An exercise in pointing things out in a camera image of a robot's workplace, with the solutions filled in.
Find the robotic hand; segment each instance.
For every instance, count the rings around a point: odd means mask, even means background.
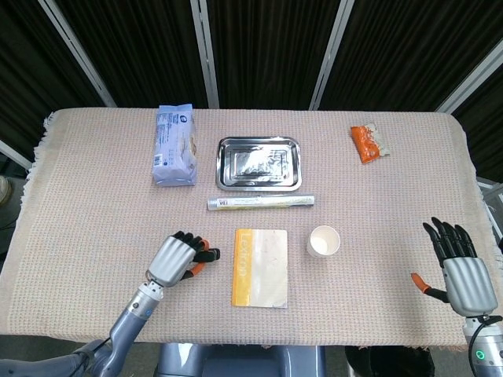
[[[209,243],[201,237],[183,232],[169,236],[146,272],[147,282],[138,288],[110,330],[108,339],[103,342],[95,340],[72,355],[46,361],[0,361],[0,375],[80,377],[85,372],[99,377],[119,375],[130,347],[163,298],[163,289],[195,276],[206,262],[218,259],[220,250],[211,249]],[[189,269],[193,262],[196,265]]]
[[[502,377],[503,331],[495,323],[503,318],[490,315],[497,308],[497,299],[487,268],[463,228],[438,218],[431,220],[438,231],[427,223],[423,226],[442,268],[446,291],[430,287],[417,273],[412,273],[413,282],[424,294],[450,303],[456,313],[466,317],[463,332],[473,375]]]

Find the paper cup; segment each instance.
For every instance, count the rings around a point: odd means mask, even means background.
[[[317,258],[333,255],[339,247],[339,233],[327,225],[318,226],[311,232],[307,241],[307,252]]]

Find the metal tray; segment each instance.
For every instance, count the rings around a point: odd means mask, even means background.
[[[290,137],[226,137],[218,143],[217,186],[229,191],[300,187],[299,144]]]

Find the textured cloth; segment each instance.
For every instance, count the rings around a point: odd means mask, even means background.
[[[410,273],[444,288],[421,223],[463,225],[500,277],[490,223],[464,133],[449,115],[196,110],[198,182],[152,181],[155,109],[55,113],[36,149],[0,276],[0,331],[87,341],[104,338],[164,238],[179,229],[220,247],[221,259],[165,290],[138,340],[299,345],[462,346],[463,319],[422,295]],[[374,122],[389,156],[363,165],[350,127]],[[208,212],[218,141],[289,136],[300,145],[312,208]],[[318,225],[340,233],[331,258],[312,258]],[[237,228],[288,231],[288,308],[232,307]]]

